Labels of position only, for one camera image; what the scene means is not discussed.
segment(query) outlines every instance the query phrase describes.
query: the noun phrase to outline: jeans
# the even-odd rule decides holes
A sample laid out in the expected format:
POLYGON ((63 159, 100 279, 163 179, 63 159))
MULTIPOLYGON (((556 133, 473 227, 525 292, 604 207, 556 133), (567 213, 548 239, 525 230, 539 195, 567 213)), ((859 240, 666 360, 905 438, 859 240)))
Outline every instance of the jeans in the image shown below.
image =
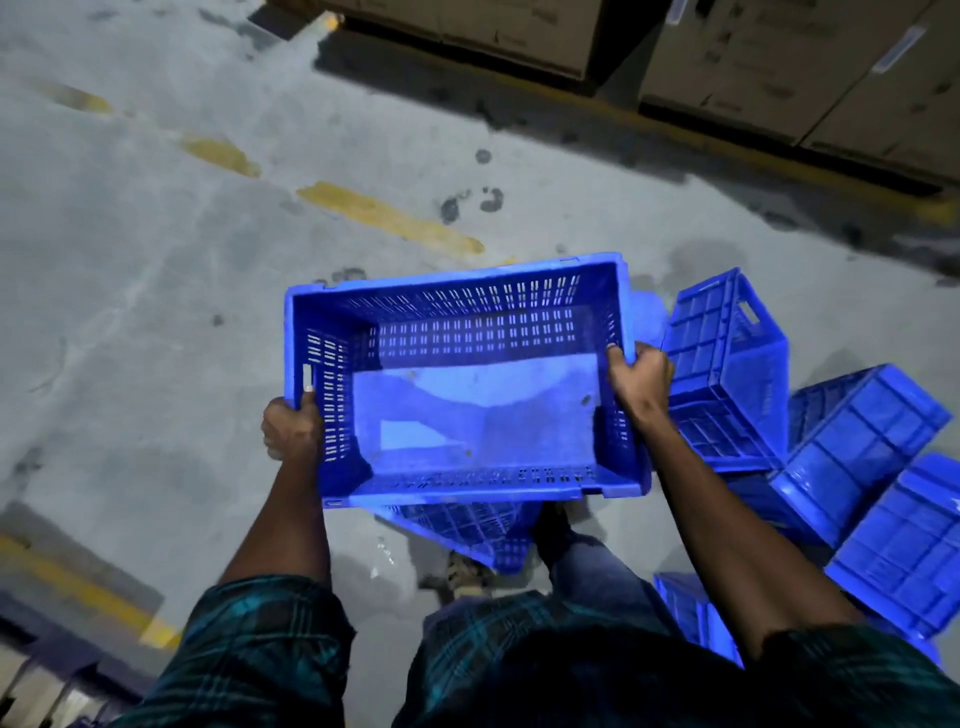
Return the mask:
MULTIPOLYGON (((538 547, 540 557, 550 569, 553 598, 580 604, 610 617, 652 614, 671 635, 684 639, 653 585, 630 571, 597 539, 567 531, 561 543, 538 544, 538 547)), ((423 621, 423 631, 427 632, 440 619, 487 598, 463 596, 447 604, 423 621)))

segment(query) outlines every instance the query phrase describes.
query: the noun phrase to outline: green plaid shirt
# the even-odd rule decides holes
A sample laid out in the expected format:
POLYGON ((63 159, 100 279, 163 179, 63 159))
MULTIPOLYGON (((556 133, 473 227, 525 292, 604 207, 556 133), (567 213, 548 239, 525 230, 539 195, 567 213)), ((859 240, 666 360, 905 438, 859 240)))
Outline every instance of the green plaid shirt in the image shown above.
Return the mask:
MULTIPOLYGON (((870 627, 784 632, 743 670, 662 624, 608 619, 535 592, 440 621, 395 727, 960 726, 960 689, 870 627)), ((209 590, 128 726, 344 724, 354 631, 301 577, 209 590)))

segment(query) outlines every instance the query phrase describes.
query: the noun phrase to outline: rolled-up sleeve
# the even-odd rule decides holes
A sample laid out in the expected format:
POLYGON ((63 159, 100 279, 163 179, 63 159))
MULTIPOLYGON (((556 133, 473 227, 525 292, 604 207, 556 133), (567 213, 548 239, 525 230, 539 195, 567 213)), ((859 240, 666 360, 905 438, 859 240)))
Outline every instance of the rolled-up sleeve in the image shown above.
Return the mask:
POLYGON ((310 579, 214 587, 153 689, 112 725, 343 725, 354 634, 340 600, 310 579))
POLYGON ((958 726, 960 687, 909 643, 872 627, 770 637, 751 673, 768 715, 818 725, 958 726))

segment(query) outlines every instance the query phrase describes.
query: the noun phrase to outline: hand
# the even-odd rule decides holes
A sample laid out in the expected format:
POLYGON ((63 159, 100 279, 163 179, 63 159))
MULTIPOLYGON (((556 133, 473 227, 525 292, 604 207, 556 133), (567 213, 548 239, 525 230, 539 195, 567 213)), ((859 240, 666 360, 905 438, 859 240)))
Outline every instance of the hand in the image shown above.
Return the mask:
POLYGON ((607 347, 607 376, 620 405, 642 428, 651 420, 666 416, 673 381, 673 362, 666 354, 649 344, 636 343, 636 362, 627 364, 623 351, 611 344, 607 347))
POLYGON ((271 400, 263 410, 263 444, 267 454, 282 460, 296 448, 315 449, 324 438, 324 418, 314 402, 314 393, 304 392, 300 409, 291 409, 283 397, 271 400))

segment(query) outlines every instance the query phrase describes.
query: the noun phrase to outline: concrete floor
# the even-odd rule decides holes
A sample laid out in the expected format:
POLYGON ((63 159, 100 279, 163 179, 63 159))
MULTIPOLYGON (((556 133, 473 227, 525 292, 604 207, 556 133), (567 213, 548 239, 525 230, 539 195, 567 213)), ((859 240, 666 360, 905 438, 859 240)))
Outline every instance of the concrete floor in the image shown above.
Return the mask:
MULTIPOLYGON (((0 3, 0 507, 147 585, 160 619, 185 622, 276 472, 260 412, 295 283, 614 250, 670 299, 741 266, 792 385, 892 361, 960 411, 960 234, 322 23, 272 42, 255 8, 0 3), (316 182, 346 197, 296 195, 316 182)), ((960 426, 936 448, 960 456, 960 426)), ((641 576, 687 563, 659 490, 592 497, 579 527, 641 576)), ((359 510, 327 529, 359 629, 349 722, 386 725, 442 554, 359 510)), ((960 632, 941 646, 960 676, 960 632)))

